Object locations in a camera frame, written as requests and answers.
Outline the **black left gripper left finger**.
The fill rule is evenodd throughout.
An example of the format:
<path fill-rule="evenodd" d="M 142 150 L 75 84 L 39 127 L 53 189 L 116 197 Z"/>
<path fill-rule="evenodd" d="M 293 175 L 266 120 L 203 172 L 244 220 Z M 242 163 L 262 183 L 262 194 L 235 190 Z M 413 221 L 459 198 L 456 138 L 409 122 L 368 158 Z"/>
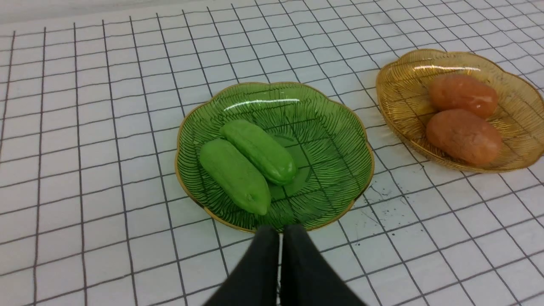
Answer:
<path fill-rule="evenodd" d="M 261 226 L 229 277 L 206 306 L 275 306 L 277 299 L 279 234 Z"/>

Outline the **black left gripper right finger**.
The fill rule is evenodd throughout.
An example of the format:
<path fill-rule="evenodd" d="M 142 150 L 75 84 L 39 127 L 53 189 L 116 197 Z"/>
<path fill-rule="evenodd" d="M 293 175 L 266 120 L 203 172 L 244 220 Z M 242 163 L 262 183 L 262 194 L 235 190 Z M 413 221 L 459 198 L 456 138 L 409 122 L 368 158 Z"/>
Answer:
<path fill-rule="evenodd" d="M 283 306 L 365 306 L 321 256 L 300 224 L 284 227 L 280 268 Z"/>

